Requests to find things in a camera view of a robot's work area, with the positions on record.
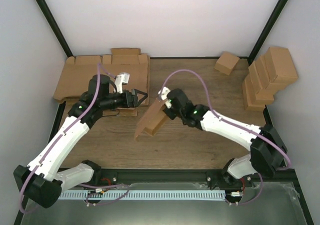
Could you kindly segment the small folded cardboard box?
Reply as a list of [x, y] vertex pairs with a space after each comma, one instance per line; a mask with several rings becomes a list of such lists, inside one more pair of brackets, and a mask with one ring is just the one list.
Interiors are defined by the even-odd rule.
[[240, 58], [230, 52], [224, 51], [214, 65], [214, 69], [229, 76], [235, 69]]

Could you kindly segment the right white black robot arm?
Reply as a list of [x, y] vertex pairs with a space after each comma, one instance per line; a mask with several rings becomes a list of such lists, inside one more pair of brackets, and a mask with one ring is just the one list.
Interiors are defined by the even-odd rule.
[[165, 101], [163, 111], [171, 120], [179, 118], [185, 126], [218, 134], [248, 151], [245, 156], [230, 159], [223, 167], [221, 179], [225, 185], [232, 187], [241, 178], [255, 173], [271, 178], [280, 169], [287, 148], [272, 125], [246, 124], [211, 111], [206, 105], [193, 104], [179, 88], [164, 87], [158, 96]]

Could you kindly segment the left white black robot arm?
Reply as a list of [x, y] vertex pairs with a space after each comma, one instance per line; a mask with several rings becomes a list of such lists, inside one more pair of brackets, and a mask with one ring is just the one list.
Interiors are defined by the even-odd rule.
[[101, 183], [102, 168], [90, 160], [62, 172], [59, 168], [78, 141], [103, 117], [105, 110], [137, 108], [148, 98], [144, 91], [122, 88], [129, 77], [123, 72], [114, 81], [104, 74], [90, 79], [87, 91], [71, 107], [60, 130], [44, 150], [27, 166], [18, 165], [14, 170], [13, 176], [23, 197], [49, 208], [66, 190], [87, 184], [97, 187]]

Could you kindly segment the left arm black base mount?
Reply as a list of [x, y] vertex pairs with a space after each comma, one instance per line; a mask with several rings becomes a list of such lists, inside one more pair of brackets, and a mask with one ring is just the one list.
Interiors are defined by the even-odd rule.
[[92, 187], [103, 187], [115, 185], [118, 181], [118, 172], [114, 169], [102, 168], [100, 171], [95, 171], [91, 180], [87, 182], [82, 182], [77, 185], [77, 187], [82, 187], [82, 185], [92, 186]]

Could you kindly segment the black frame post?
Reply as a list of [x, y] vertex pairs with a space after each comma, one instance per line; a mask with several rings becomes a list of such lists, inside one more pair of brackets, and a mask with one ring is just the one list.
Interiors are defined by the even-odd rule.
[[48, 25], [50, 26], [52, 32], [54, 33], [58, 43], [60, 44], [62, 50], [64, 51], [65, 55], [69, 57], [73, 57], [72, 50], [70, 49], [55, 17], [53, 16], [46, 0], [35, 0], [38, 7], [40, 8], [42, 14], [44, 15]]
[[289, 0], [278, 0], [275, 7], [273, 8], [264, 28], [262, 29], [256, 43], [254, 44], [249, 56], [247, 57], [248, 65], [250, 66], [255, 58], [257, 57], [259, 51], [261, 50], [263, 44], [268, 38], [272, 28], [277, 22], [279, 16], [281, 15], [283, 9], [285, 8]]

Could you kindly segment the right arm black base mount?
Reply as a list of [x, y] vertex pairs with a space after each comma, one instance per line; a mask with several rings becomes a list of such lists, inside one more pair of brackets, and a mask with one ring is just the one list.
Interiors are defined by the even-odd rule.
[[243, 186], [240, 179], [234, 178], [228, 173], [228, 167], [233, 160], [234, 158], [230, 159], [222, 169], [212, 169], [205, 173], [209, 189], [240, 189]]

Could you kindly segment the black aluminium frame rail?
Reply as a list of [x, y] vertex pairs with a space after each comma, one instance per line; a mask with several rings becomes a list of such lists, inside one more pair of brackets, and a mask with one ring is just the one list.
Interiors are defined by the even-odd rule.
[[[93, 169], [86, 164], [79, 167], [61, 170], [53, 176], [53, 180], [45, 180], [42, 175], [32, 175], [28, 182], [28, 187], [35, 185], [36, 188], [65, 189], [69, 190], [83, 182], [88, 182], [93, 177], [94, 172], [99, 172], [101, 168]], [[136, 183], [206, 183], [206, 172], [201, 169], [114, 169], [118, 172], [117, 184], [131, 185]], [[244, 175], [238, 178], [242, 184], [250, 184], [263, 180], [264, 182], [295, 182], [296, 173], [293, 169], [278, 171], [273, 177], [258, 174]]]

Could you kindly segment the right black frame post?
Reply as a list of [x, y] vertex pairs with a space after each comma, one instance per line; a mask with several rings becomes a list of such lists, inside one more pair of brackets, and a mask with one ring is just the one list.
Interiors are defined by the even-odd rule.
[[273, 8], [264, 28], [262, 29], [256, 43], [254, 44], [249, 56], [247, 57], [248, 65], [250, 66], [255, 58], [257, 57], [259, 51], [261, 50], [263, 44], [268, 38], [272, 28], [277, 22], [279, 16], [281, 15], [283, 9], [285, 8], [289, 0], [278, 0], [275, 7]]

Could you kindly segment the lowest stacked folded cardboard box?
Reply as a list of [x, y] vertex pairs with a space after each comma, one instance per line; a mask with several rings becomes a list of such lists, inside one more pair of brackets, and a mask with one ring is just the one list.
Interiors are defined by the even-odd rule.
[[253, 91], [252, 82], [248, 74], [242, 82], [243, 107], [246, 111], [262, 112], [265, 109], [265, 105], [253, 104], [251, 91]]

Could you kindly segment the left black frame post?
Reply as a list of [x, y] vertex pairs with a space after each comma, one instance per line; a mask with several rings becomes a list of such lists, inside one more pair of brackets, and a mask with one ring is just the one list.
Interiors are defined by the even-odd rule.
[[42, 14], [44, 15], [48, 25], [50, 26], [52, 32], [54, 33], [58, 43], [60, 44], [62, 50], [64, 51], [65, 55], [69, 57], [73, 57], [72, 50], [70, 49], [55, 17], [53, 16], [46, 0], [35, 0], [38, 7], [40, 8]]

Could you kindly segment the stack of flat cardboard sheets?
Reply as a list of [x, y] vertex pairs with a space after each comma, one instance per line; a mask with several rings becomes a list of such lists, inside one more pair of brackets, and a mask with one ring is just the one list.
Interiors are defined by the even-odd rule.
[[128, 73], [128, 84], [122, 86], [124, 90], [150, 91], [150, 57], [139, 48], [112, 48], [111, 54], [68, 57], [53, 98], [58, 103], [74, 103], [88, 90], [90, 79], [97, 74], [98, 64], [101, 64], [102, 74]]

